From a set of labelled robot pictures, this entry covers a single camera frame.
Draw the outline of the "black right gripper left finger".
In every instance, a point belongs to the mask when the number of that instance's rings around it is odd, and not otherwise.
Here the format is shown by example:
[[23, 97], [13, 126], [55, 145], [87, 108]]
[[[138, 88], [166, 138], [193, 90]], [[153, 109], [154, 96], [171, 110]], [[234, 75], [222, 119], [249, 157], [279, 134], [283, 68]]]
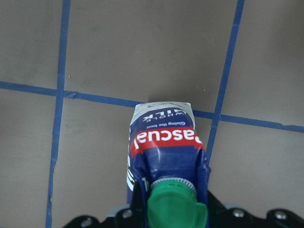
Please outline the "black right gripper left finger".
[[133, 228], [147, 228], [147, 202], [138, 182], [135, 183], [133, 188], [130, 210], [132, 212], [130, 219]]

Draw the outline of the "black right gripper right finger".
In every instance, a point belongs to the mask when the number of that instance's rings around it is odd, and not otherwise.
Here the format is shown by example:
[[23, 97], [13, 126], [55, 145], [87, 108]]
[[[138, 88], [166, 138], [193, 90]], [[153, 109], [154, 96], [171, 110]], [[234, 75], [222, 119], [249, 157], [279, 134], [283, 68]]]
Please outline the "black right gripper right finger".
[[208, 191], [208, 210], [209, 210], [209, 227], [222, 228], [223, 214], [226, 212], [224, 205]]

